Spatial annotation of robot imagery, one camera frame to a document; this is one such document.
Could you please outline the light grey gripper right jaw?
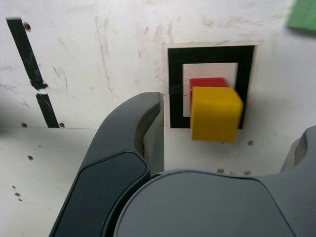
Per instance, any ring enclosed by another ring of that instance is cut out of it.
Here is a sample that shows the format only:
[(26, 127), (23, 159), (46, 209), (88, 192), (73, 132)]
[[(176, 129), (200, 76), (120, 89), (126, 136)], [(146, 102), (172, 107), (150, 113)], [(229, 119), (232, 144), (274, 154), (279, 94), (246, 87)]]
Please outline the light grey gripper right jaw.
[(122, 210), (116, 237), (313, 237), (316, 129), (290, 168), (265, 176), (173, 170), (143, 185)]

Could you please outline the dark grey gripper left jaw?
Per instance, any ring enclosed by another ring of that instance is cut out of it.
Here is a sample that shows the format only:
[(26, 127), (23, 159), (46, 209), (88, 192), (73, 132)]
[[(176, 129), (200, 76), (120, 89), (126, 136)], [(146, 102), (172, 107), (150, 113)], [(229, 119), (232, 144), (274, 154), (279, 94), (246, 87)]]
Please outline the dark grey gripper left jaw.
[(164, 171), (164, 101), (138, 94), (114, 109), (98, 128), (52, 237), (111, 237), (125, 204)]

